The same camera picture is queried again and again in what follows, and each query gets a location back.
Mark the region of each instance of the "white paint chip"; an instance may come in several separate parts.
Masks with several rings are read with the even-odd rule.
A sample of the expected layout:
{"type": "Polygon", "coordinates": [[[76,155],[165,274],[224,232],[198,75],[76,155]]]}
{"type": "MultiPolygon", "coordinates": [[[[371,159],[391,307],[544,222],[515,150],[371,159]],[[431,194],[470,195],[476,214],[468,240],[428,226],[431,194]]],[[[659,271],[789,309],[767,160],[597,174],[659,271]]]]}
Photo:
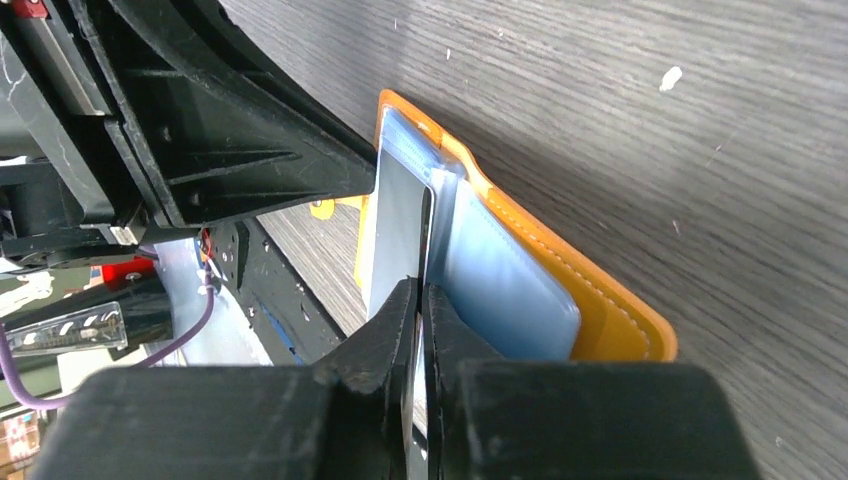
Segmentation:
{"type": "Polygon", "coordinates": [[[667,92],[671,90],[681,77],[683,77],[683,70],[676,65],[671,67],[671,69],[663,75],[663,81],[660,84],[660,91],[667,92]]]}

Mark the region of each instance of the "wooden table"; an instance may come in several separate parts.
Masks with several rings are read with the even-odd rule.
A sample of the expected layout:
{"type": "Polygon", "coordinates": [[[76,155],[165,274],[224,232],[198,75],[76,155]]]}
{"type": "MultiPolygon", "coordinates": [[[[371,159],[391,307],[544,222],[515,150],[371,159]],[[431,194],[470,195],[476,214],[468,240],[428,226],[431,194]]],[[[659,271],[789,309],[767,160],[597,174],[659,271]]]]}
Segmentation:
{"type": "MultiPolygon", "coordinates": [[[[224,3],[362,135],[380,89],[402,92],[668,317],[768,478],[848,478],[848,5],[224,3]],[[673,67],[682,77],[661,91],[673,67]]],[[[355,214],[263,222],[355,329],[355,214]]]]}

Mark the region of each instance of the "red component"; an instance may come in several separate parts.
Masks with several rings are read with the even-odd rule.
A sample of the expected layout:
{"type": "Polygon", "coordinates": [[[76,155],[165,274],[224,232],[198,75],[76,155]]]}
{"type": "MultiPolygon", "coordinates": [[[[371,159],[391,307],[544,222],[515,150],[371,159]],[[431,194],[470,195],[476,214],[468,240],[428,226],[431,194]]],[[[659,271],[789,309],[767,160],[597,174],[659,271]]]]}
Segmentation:
{"type": "Polygon", "coordinates": [[[100,269],[103,274],[103,282],[108,284],[121,284],[127,280],[132,280],[136,275],[139,278],[150,274],[155,275],[153,262],[141,257],[136,257],[131,262],[103,265],[100,269]]]}
{"type": "Polygon", "coordinates": [[[12,10],[18,18],[47,18],[47,6],[42,0],[12,0],[12,10]]]}

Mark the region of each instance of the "stitching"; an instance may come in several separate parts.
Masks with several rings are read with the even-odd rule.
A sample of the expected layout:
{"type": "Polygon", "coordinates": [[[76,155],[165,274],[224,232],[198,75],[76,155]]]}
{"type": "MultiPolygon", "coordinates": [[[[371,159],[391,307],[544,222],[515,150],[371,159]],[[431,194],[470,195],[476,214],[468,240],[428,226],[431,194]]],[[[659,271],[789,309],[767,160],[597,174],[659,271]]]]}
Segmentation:
{"type": "Polygon", "coordinates": [[[509,221],[510,221],[510,222],[512,222],[512,223],[513,223],[516,227],[518,227],[519,229],[521,229],[521,231],[523,231],[524,233],[526,233],[526,234],[527,234],[527,236],[529,236],[529,237],[530,237],[533,241],[535,241],[536,243],[538,243],[539,245],[541,245],[541,246],[542,246],[542,248],[544,248],[545,250],[547,250],[547,251],[548,251],[551,255],[553,255],[553,256],[554,256],[554,258],[556,258],[557,260],[559,260],[559,262],[560,262],[561,264],[563,264],[563,265],[565,265],[566,267],[568,267],[568,269],[569,269],[569,270],[571,270],[571,271],[572,271],[573,273],[575,273],[578,277],[580,277],[580,279],[581,279],[581,280],[583,280],[583,281],[586,283],[586,285],[589,285],[589,287],[591,287],[591,288],[595,289],[595,292],[597,292],[597,293],[598,293],[598,295],[600,295],[601,297],[603,297],[603,298],[607,299],[607,301],[608,301],[611,305],[613,305],[614,307],[616,307],[616,308],[618,308],[619,310],[621,310],[621,313],[623,313],[623,314],[624,314],[624,316],[625,316],[625,317],[627,317],[627,319],[628,319],[628,320],[630,320],[630,322],[633,324],[633,326],[635,326],[635,327],[636,327],[636,329],[637,329],[637,330],[639,330],[639,332],[640,332],[640,333],[642,334],[642,336],[645,338],[646,349],[645,349],[645,354],[642,356],[642,360],[647,360],[647,359],[648,359],[648,355],[650,354],[650,351],[651,351],[651,338],[648,336],[648,332],[646,332],[646,331],[645,331],[645,330],[644,330],[644,329],[643,329],[643,328],[639,325],[639,322],[637,322],[635,318],[633,318],[633,317],[632,317],[629,313],[627,313],[627,310],[625,310],[624,308],[622,308],[622,307],[621,307],[621,305],[619,305],[618,303],[616,303],[616,302],[615,302],[615,300],[613,300],[612,298],[610,298],[610,297],[608,297],[606,294],[604,294],[604,292],[603,292],[600,288],[596,287],[596,286],[592,283],[592,281],[591,281],[591,280],[589,280],[588,278],[584,277],[582,273],[580,273],[579,271],[577,271],[577,269],[575,269],[573,266],[571,266],[571,264],[569,264],[568,262],[566,262],[566,261],[565,261],[565,260],[564,260],[561,256],[559,256],[559,254],[557,254],[557,253],[556,253],[555,251],[553,251],[553,250],[552,250],[549,246],[547,246],[547,245],[545,244],[545,242],[543,242],[543,241],[539,240],[539,238],[538,238],[538,237],[536,237],[536,235],[533,235],[532,233],[530,233],[530,232],[529,232],[526,228],[524,228],[524,227],[523,227],[520,223],[518,223],[518,221],[517,221],[516,219],[512,218],[512,215],[510,215],[510,214],[509,214],[509,212],[507,212],[506,210],[504,210],[503,208],[501,208],[501,206],[500,206],[500,205],[498,205],[497,203],[495,203],[495,201],[494,201],[494,200],[492,200],[492,199],[491,199],[491,198],[489,198],[489,197],[486,197],[486,201],[487,201],[487,202],[489,202],[490,204],[492,204],[492,206],[494,206],[495,208],[497,208],[497,209],[498,209],[501,213],[503,213],[503,214],[504,214],[504,215],[505,215],[505,216],[509,219],[509,221]]]}

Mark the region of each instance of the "wood grain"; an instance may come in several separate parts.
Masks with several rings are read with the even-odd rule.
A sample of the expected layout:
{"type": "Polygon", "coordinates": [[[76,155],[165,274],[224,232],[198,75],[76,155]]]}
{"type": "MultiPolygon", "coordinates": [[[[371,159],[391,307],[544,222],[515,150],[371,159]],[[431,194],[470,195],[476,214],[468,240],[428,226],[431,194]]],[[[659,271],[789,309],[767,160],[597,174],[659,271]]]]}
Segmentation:
{"type": "MultiPolygon", "coordinates": [[[[362,135],[380,89],[406,95],[668,317],[683,361],[727,388],[767,478],[848,478],[844,2],[224,3],[362,135]],[[661,92],[673,66],[683,77],[661,92]]],[[[264,221],[286,225],[319,294],[356,298],[323,291],[350,286],[353,218],[333,227],[344,254],[296,246],[337,239],[330,224],[264,221]]],[[[331,311],[352,319],[354,304],[331,311]]]]}

